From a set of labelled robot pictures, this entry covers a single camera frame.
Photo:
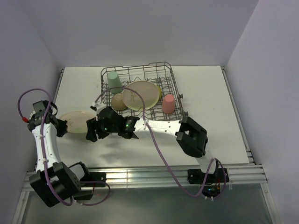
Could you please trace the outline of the small cream plate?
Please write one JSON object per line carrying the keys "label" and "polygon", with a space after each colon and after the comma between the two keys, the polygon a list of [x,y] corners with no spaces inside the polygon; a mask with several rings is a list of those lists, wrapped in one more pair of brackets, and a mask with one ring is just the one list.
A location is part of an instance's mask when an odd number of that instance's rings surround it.
{"label": "small cream plate", "polygon": [[60,120],[67,121],[69,133],[87,133],[86,121],[93,119],[94,114],[84,111],[68,112],[59,117]]}

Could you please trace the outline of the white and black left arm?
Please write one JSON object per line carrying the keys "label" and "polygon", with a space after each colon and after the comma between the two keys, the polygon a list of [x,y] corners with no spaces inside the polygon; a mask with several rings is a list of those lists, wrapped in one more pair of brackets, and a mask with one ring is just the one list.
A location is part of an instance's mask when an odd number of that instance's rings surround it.
{"label": "white and black left arm", "polygon": [[29,184],[48,207],[53,207],[60,203],[56,195],[62,200],[71,197],[78,200],[81,186],[90,183],[91,174],[82,162],[68,167],[61,161],[57,137],[68,132],[67,121],[57,119],[52,109],[47,111],[48,103],[47,100],[34,103],[28,122],[37,148],[36,174],[29,177]]}

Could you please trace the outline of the aluminium rail frame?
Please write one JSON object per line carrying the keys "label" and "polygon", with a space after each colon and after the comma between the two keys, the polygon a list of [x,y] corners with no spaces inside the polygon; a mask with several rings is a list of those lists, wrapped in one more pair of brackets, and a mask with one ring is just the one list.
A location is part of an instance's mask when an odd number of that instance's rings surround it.
{"label": "aluminium rail frame", "polygon": [[47,207],[24,180],[15,224],[279,224],[261,165],[228,166],[229,182],[213,201],[191,198],[164,167],[106,168],[110,197],[92,207]]}

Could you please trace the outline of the black bowl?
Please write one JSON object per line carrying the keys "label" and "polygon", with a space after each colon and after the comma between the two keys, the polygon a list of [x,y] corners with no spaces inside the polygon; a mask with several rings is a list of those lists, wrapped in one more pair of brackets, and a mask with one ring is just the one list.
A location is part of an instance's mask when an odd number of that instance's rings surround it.
{"label": "black bowl", "polygon": [[117,93],[112,97],[111,107],[116,111],[123,111],[127,109],[127,106],[123,102],[122,93]]}

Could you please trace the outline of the lime green bowl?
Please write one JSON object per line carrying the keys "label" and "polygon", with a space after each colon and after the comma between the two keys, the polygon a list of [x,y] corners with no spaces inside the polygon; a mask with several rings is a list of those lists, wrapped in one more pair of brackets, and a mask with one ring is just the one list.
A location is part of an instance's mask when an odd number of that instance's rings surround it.
{"label": "lime green bowl", "polygon": [[159,100],[162,98],[162,90],[159,86],[157,86],[158,92],[159,92]]}

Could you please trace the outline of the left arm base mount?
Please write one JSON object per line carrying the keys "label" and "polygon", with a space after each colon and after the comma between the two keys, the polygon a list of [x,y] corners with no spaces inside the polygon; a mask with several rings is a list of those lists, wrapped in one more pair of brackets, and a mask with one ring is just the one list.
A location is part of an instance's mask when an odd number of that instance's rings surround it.
{"label": "left arm base mount", "polygon": [[93,196],[95,196],[96,188],[108,187],[107,195],[99,201],[99,203],[104,202],[108,199],[111,188],[108,183],[106,183],[107,174],[106,172],[91,172],[89,176],[83,177],[80,180],[81,191],[76,193],[73,197],[76,202],[85,203],[90,201]]}

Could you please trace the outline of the large pink green plate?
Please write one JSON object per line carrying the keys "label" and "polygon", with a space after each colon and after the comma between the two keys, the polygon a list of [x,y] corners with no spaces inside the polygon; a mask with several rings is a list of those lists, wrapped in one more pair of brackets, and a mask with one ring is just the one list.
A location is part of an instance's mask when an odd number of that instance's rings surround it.
{"label": "large pink green plate", "polygon": [[149,81],[135,81],[130,83],[123,91],[123,102],[131,110],[140,111],[143,107],[143,102],[139,95],[142,97],[145,103],[145,109],[152,108],[159,101],[159,92],[157,86]]}

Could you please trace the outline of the grey wire dish rack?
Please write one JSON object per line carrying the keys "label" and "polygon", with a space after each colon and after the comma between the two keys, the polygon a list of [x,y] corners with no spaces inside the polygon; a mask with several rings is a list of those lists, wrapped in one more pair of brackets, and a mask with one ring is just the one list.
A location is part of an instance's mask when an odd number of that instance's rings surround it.
{"label": "grey wire dish rack", "polygon": [[[167,62],[149,63],[140,66],[105,67],[101,71],[100,101],[113,106],[121,94],[124,110],[117,113],[123,117],[145,116],[147,120],[181,120],[188,113],[184,111],[172,67]],[[174,97],[175,109],[163,112],[164,97]]]}

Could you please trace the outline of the pink cup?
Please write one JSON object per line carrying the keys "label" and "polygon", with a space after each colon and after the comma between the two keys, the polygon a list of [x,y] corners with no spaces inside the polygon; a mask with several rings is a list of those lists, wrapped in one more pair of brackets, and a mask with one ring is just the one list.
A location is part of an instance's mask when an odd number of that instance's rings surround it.
{"label": "pink cup", "polygon": [[172,114],[175,110],[175,98],[171,94],[167,94],[162,102],[162,111],[165,114]]}

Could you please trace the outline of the pale green cup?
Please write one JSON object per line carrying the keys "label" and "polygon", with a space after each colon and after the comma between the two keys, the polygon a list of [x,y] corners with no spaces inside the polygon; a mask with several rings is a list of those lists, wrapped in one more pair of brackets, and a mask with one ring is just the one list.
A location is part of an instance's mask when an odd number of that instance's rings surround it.
{"label": "pale green cup", "polygon": [[112,94],[118,94],[122,92],[122,84],[119,75],[116,71],[108,72],[107,74],[108,87]]}

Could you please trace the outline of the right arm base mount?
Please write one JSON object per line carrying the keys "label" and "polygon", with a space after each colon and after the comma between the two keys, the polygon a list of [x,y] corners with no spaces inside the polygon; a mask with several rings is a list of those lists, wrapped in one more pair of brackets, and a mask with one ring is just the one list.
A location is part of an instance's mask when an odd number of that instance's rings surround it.
{"label": "right arm base mount", "polygon": [[[187,170],[187,174],[187,181],[189,184],[203,185],[205,173],[200,169],[189,169]],[[215,199],[221,195],[229,181],[228,169],[218,168],[213,174],[207,175],[201,195],[204,198]]]}

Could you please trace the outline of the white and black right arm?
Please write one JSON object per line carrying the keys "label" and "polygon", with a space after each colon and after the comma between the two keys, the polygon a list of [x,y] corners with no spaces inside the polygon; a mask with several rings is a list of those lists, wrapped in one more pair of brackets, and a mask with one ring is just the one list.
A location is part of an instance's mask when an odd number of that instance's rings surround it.
{"label": "white and black right arm", "polygon": [[115,133],[125,139],[143,139],[151,137],[157,145],[156,137],[172,137],[182,151],[199,162],[200,168],[188,171],[189,183],[200,184],[204,180],[226,183],[228,175],[225,168],[220,167],[213,154],[207,149],[207,130],[191,117],[184,116],[181,120],[157,121],[134,116],[123,117],[112,107],[97,110],[95,118],[86,122],[86,139],[96,142]]}

